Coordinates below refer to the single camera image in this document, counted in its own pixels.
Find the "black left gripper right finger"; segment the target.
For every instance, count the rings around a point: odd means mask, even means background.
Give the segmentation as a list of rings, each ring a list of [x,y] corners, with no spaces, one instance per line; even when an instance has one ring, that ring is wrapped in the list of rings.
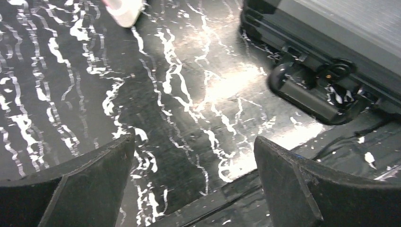
[[[276,227],[398,227],[401,187],[347,174],[258,136],[254,157]]]

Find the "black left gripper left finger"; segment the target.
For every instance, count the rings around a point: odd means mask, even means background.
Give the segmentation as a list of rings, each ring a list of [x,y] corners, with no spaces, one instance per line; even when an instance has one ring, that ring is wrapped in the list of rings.
[[[0,183],[3,227],[113,227],[134,158],[124,135],[55,167]]]

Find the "black plastic poker case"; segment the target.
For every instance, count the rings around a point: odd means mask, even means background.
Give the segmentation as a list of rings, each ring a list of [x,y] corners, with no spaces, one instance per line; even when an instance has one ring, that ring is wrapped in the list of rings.
[[[400,1],[245,0],[241,24],[281,53],[270,89],[322,123],[400,114]]]

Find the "white pvc pipe frame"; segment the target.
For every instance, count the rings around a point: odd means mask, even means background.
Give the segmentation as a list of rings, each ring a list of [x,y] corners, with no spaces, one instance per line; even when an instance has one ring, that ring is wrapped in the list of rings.
[[[132,27],[144,9],[144,0],[102,0],[107,12],[124,28]]]

